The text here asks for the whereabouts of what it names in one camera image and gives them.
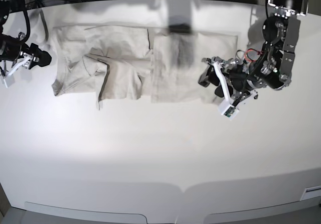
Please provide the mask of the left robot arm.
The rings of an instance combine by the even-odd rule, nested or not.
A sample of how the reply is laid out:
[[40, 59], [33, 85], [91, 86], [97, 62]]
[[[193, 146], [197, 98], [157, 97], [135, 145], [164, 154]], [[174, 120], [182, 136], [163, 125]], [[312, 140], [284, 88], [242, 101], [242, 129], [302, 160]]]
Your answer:
[[244, 100], [257, 98], [257, 89], [270, 87], [281, 90], [291, 82], [295, 48], [299, 39], [300, 20], [306, 16], [308, 0], [265, 0], [266, 19], [262, 26], [264, 43], [258, 58], [248, 53], [243, 60], [207, 58], [207, 69], [199, 78], [199, 85], [216, 86], [215, 95], [224, 98], [235, 110]]

